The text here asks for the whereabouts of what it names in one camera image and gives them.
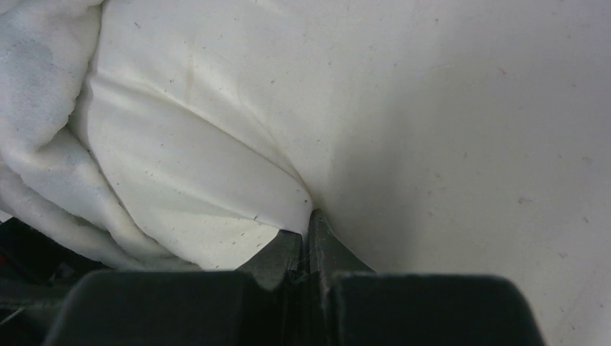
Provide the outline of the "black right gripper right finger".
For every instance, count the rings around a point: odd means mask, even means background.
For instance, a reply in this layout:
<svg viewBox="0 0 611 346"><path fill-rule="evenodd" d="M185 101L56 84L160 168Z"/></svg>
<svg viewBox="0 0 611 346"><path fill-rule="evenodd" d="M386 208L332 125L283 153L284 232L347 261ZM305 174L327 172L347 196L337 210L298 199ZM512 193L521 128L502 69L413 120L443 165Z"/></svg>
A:
<svg viewBox="0 0 611 346"><path fill-rule="evenodd" d="M321 209L312 212L308 225L310 271L314 291L326 306L335 277L341 272L374 272L334 234Z"/></svg>

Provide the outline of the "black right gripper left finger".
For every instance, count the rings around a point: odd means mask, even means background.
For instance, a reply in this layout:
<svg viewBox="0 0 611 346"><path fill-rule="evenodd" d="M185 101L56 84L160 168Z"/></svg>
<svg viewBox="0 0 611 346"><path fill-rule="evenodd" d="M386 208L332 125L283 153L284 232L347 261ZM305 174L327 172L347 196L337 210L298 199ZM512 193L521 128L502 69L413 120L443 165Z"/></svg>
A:
<svg viewBox="0 0 611 346"><path fill-rule="evenodd" d="M252 276L266 291L276 291L288 273L298 265L302 250L302 236L279 230L276 236L236 271Z"/></svg>

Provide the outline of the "white pillow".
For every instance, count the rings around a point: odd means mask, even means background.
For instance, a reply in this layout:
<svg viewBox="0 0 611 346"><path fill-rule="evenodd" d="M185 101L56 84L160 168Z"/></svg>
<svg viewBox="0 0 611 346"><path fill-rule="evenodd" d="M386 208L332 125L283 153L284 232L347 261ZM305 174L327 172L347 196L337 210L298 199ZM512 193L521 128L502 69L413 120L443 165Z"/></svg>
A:
<svg viewBox="0 0 611 346"><path fill-rule="evenodd" d="M207 270L320 209L336 344L610 343L608 1L106 1L68 126Z"/></svg>

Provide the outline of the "blue white plush pillowcase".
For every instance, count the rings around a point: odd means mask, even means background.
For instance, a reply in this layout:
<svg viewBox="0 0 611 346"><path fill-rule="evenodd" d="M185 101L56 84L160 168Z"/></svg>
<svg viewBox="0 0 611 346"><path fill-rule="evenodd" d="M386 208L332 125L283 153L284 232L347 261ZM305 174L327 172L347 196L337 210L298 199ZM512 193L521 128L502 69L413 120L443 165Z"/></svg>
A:
<svg viewBox="0 0 611 346"><path fill-rule="evenodd" d="M100 1L1 3L1 209L121 270L194 270L144 234L68 129L101 27Z"/></svg>

